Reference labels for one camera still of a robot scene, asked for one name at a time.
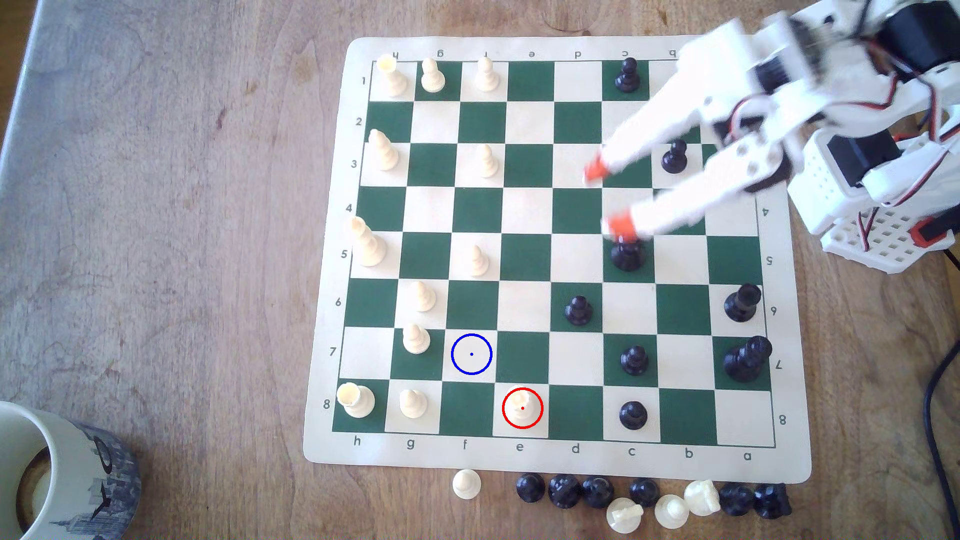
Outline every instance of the black chess piece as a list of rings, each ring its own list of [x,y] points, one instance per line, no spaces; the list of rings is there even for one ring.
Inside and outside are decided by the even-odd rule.
[[[727,297],[723,303],[723,310],[732,320],[745,323],[753,318],[756,305],[759,303],[760,287],[752,283],[744,283]]]
[[[652,479],[634,479],[630,482],[630,498],[634,503],[649,508],[660,499],[660,487]]]
[[[790,498],[786,496],[786,484],[762,483],[754,490],[754,510],[765,520],[775,520],[793,513]]]
[[[636,92],[640,88],[640,76],[636,74],[636,59],[627,57],[620,64],[620,74],[616,76],[613,85],[621,92]]]
[[[590,322],[590,317],[593,316],[593,306],[590,305],[590,302],[587,302],[586,297],[574,296],[564,308],[564,316],[567,321],[570,321],[571,325],[582,327]]]
[[[584,488],[573,475],[556,475],[550,479],[550,502],[558,508],[572,508],[583,492]]]
[[[620,367],[629,375],[643,375],[650,367],[650,358],[643,347],[634,345],[620,355]]]
[[[627,402],[620,407],[620,424],[628,430],[639,430],[647,424],[647,407],[641,402]]]
[[[660,159],[660,166],[670,174],[680,174],[686,169],[686,143],[682,140],[675,140],[670,145],[670,150]]]
[[[606,508],[613,500],[613,484],[606,477],[587,477],[584,480],[584,503],[592,508]]]
[[[525,503],[535,503],[543,498],[546,484],[537,473],[523,473],[516,479],[516,494]]]
[[[737,382],[753,382],[763,371],[774,347],[770,340],[755,335],[742,347],[733,347],[723,357],[723,369]]]
[[[754,490],[740,482],[727,482],[718,493],[720,509],[732,516],[742,516],[754,507]]]

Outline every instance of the white pawn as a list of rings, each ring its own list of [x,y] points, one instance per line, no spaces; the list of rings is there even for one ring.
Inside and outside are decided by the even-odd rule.
[[[500,84],[500,76],[493,71],[493,62],[489,58],[483,57],[477,62],[477,75],[473,83],[482,92],[489,92]]]
[[[477,158],[480,161],[480,177],[489,178],[496,174],[500,169],[500,164],[496,162],[493,156],[493,149],[489,144],[481,144],[477,150]]]
[[[692,481],[684,490],[684,501],[698,516],[708,516],[720,510],[720,494],[710,480]]]
[[[337,403],[353,418],[363,418],[370,414],[375,402],[373,392],[366,386],[344,382],[337,388]]]
[[[446,77],[444,77],[444,73],[437,67],[437,61],[428,58],[421,64],[423,66],[423,76],[420,77],[420,84],[423,86],[423,89],[431,94],[443,90],[444,85],[446,85]]]
[[[400,392],[400,412],[407,418],[420,418],[426,412],[426,396],[419,390]]]
[[[686,503],[676,495],[664,495],[654,506],[654,516],[657,522],[665,528],[680,528],[690,516],[690,509]]]
[[[480,475],[470,469],[453,475],[453,493],[461,499],[473,499],[480,493]]]
[[[403,348],[411,355],[419,355],[430,348],[430,332],[410,323],[403,329]]]
[[[387,95],[395,97],[407,89],[407,78],[396,70],[396,59],[393,55],[383,55],[377,59],[376,68],[383,75],[383,85],[386,88]]]
[[[351,217],[348,227],[353,236],[353,253],[357,255],[360,264],[375,266],[387,256],[387,243],[367,227],[367,222],[362,217]]]
[[[369,142],[376,152],[381,171],[389,171],[396,167],[396,163],[400,161],[400,152],[394,148],[394,145],[390,143],[390,139],[387,138],[383,132],[380,130],[370,130],[370,136],[367,137],[367,142]]]

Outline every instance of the black pawn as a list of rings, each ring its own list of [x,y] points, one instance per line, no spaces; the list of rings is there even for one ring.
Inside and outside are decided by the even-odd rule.
[[[572,508],[580,501],[584,488],[573,475],[556,475],[550,479],[550,502],[558,508]]]
[[[754,510],[765,520],[775,520],[793,513],[790,498],[786,496],[786,484],[762,483],[754,491]]]
[[[740,482],[727,482],[720,488],[720,509],[742,516],[754,506],[754,490]]]
[[[627,402],[620,407],[620,424],[628,430],[639,430],[647,424],[647,407],[641,402]]]
[[[590,317],[593,316],[593,306],[590,305],[590,302],[587,302],[587,298],[574,296],[573,300],[564,308],[564,316],[567,321],[570,321],[571,325],[582,327],[590,322]]]
[[[760,303],[760,288],[752,283],[744,283],[723,303],[727,316],[738,323],[745,323],[754,317],[756,305]]]
[[[753,382],[760,376],[763,366],[774,351],[770,340],[755,335],[742,347],[734,347],[723,357],[723,370],[737,382]]]
[[[660,165],[663,170],[670,174],[679,174],[686,169],[686,143],[682,140],[675,140],[670,145],[670,150],[660,159]]]
[[[630,498],[634,503],[649,508],[660,499],[660,487],[651,479],[634,479],[630,482]]]
[[[647,357],[643,347],[634,345],[620,355],[620,367],[629,375],[643,375],[643,372],[650,367],[650,358]]]
[[[605,477],[584,480],[584,503],[593,508],[606,508],[613,500],[613,484]]]

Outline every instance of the captured chess piece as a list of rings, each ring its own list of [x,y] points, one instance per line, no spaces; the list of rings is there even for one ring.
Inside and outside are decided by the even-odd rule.
[[[680,174],[686,169],[686,143],[675,140],[670,144],[670,150],[660,159],[663,170],[670,174]]]

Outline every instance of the green square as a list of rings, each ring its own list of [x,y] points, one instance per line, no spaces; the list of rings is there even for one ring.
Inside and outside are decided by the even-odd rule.
[[[416,101],[460,101],[460,82],[463,80],[464,64],[461,61],[437,61],[437,69],[444,74],[444,87],[439,92],[430,93],[423,89],[423,62],[417,62],[417,79],[412,81],[416,87]]]
[[[371,101],[367,104],[367,122],[364,140],[370,130],[383,132],[391,142],[410,142],[410,125],[414,119],[412,101]]]
[[[603,215],[600,189],[581,187],[553,190],[553,232],[600,234]]]
[[[553,187],[552,144],[508,144],[503,160],[505,187]]]
[[[396,316],[396,280],[350,278],[345,327],[390,328]]]
[[[555,144],[600,144],[602,140],[600,102],[553,104],[553,142]]]
[[[547,384],[550,334],[499,331],[496,334],[496,381]]]
[[[503,189],[457,187],[453,193],[455,233],[499,233],[503,214]]]
[[[549,282],[550,234],[501,235],[500,279],[505,282]]]
[[[445,280],[450,273],[450,233],[404,233],[400,277]]]
[[[587,297],[587,302],[593,306],[590,322],[582,327],[571,325],[564,316],[564,308],[574,296]],[[601,283],[550,283],[550,330],[603,331],[603,285]]]
[[[446,327],[496,330],[500,282],[451,281],[446,293]]]
[[[636,61],[636,74],[640,76],[640,86],[633,92],[624,92],[614,82],[620,74],[623,61],[606,60],[603,62],[603,100],[604,101],[647,101],[650,99],[650,62]]]
[[[444,381],[440,435],[493,436],[493,384]]]
[[[620,355],[639,345],[647,353],[650,366],[642,375],[630,375],[620,365]],[[657,386],[657,337],[605,333],[603,336],[603,383],[606,386]]]
[[[456,144],[423,142],[410,145],[407,185],[453,186],[456,170]]]
[[[406,187],[370,187],[357,191],[357,215],[371,231],[403,231],[403,208]]]
[[[347,433],[382,433],[387,422],[387,393],[390,387],[388,380],[381,379],[340,379],[339,388],[344,382],[352,382],[357,386],[366,386],[373,392],[373,410],[363,418],[353,418],[337,403],[336,388],[330,393],[330,402],[333,406],[333,430]]]
[[[660,442],[716,446],[713,390],[660,389]]]
[[[512,61],[507,81],[507,101],[553,101],[552,61]]]
[[[707,285],[657,285],[657,333],[710,335]]]
[[[747,342],[746,337],[722,337],[713,336],[713,380],[717,390],[766,390],[770,391],[770,363],[760,370],[760,376],[752,382],[737,382],[727,375],[723,369],[723,357],[727,351],[736,347],[740,348]]]
[[[708,236],[707,260],[711,283],[763,285],[756,236]]]
[[[603,440],[603,387],[550,385],[548,438]]]
[[[460,104],[460,142],[503,143],[507,133],[507,102]]]
[[[444,331],[427,330],[427,333],[430,334],[430,347],[419,355],[413,355],[403,346],[403,329],[394,329],[391,379],[441,379],[444,373]]]

